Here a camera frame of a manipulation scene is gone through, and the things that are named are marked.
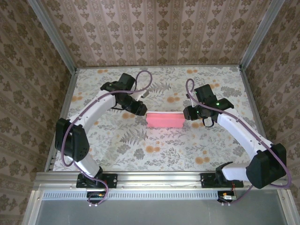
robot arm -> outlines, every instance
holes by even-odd
[[[213,94],[209,85],[195,89],[195,94],[199,102],[223,110],[239,118],[239,120],[244,122],[252,132],[260,137],[286,165],[286,150],[284,146],[281,144],[274,145],[259,135],[243,120],[227,99],[223,98],[217,100],[217,97]],[[250,164],[228,162],[216,168],[216,179],[219,184],[227,182],[228,180],[244,180],[250,181],[256,188],[263,188],[285,176],[286,173],[279,162],[237,120],[224,113],[209,110],[200,105],[194,105],[192,102],[192,106],[186,107],[183,111],[187,120],[204,120],[211,117],[213,124],[218,123],[224,127],[241,144],[251,161]]]
[[[89,154],[90,145],[86,134],[91,126],[109,109],[121,105],[122,109],[135,115],[144,116],[147,112],[147,107],[140,101],[148,95],[148,91],[136,92],[131,95],[127,93],[114,93],[99,99],[100,96],[115,90],[131,90],[135,83],[135,79],[128,75],[122,74],[117,82],[107,82],[98,92],[98,94],[87,104],[80,112],[66,120],[60,118],[56,123],[55,148],[61,150],[62,140],[66,134],[70,124],[84,113],[82,117],[74,123],[70,130],[65,144],[64,154],[71,160],[76,162],[76,165],[91,177],[99,176],[102,173],[102,168]]]

pink sponge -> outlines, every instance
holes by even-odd
[[[183,112],[147,112],[149,128],[181,128],[185,121]]]

aluminum frame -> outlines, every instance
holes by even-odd
[[[59,31],[50,19],[47,10],[43,6],[43,3],[39,0],[28,0],[28,2],[31,5],[35,14],[37,15],[39,21],[42,23],[43,28],[47,32],[51,41],[53,42],[62,60],[65,62],[68,70],[71,74],[74,74],[76,70],[75,62],[73,61],[73,58],[68,51],[68,48],[63,42],[63,39],[60,37]]]
[[[227,188],[202,188],[200,173],[205,172],[106,172],[118,174],[118,185],[114,191],[209,191],[226,190]],[[76,188],[79,172],[39,172],[37,173],[33,191],[29,199],[23,223],[35,225],[41,206],[43,194],[46,190],[58,191],[95,191],[94,189]],[[274,184],[282,185],[285,180],[277,180]],[[250,182],[244,182],[247,190]],[[263,190],[274,190],[273,186],[266,186]],[[290,190],[278,189],[278,196],[288,225],[300,224],[300,218]]]
[[[240,65],[243,69],[246,69],[249,66],[284,2],[285,0],[275,0],[270,3],[267,12],[265,13],[242,60],[240,61]]]

table surface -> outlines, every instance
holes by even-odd
[[[105,82],[117,81],[122,73],[133,77],[145,68],[81,69],[68,117],[80,111]],[[238,67],[149,67],[153,74],[150,94],[143,99],[149,111],[183,111],[191,105],[185,83],[195,88],[210,84],[218,99],[227,98],[256,130],[253,114]],[[141,74],[137,89],[149,82]],[[201,120],[185,121],[183,128],[150,128],[145,116],[109,110],[88,133],[90,154],[105,171],[213,171],[225,162],[245,163],[249,157],[221,126],[203,126]],[[65,168],[58,152],[54,171]]]

patterned wallpaper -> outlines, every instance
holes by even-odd
[[[69,79],[27,1],[0,1],[0,224],[21,224]]]
[[[77,67],[239,64],[270,0],[41,0]]]
[[[300,1],[285,1],[246,74],[269,139],[287,148],[300,211]]]

